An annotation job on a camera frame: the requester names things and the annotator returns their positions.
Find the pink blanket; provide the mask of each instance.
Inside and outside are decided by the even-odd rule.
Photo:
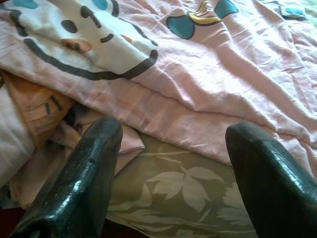
[[[309,23],[255,0],[31,2],[0,10],[0,67],[226,164],[226,128],[252,121],[317,177]]]

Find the bed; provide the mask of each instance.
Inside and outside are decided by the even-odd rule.
[[[0,5],[1,206],[27,209],[88,126],[110,115],[124,138],[108,219],[153,238],[257,237],[224,134],[252,121],[316,178],[314,4]]]

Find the cartoon cat face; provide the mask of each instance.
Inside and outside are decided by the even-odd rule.
[[[117,17],[115,0],[13,0],[4,7],[29,49],[62,71],[131,79],[157,60],[157,44]]]

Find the bedding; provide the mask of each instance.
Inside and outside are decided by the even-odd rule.
[[[124,125],[110,220],[154,238],[257,237],[224,134],[252,121],[317,178],[317,37],[304,2],[0,4],[3,127],[21,143],[0,158],[19,161],[1,168],[1,206],[9,189],[27,208],[87,127],[110,115]]]

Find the orange fabric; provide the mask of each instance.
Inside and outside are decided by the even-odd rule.
[[[2,76],[36,146],[41,146],[50,138],[75,101],[7,71],[3,70]]]

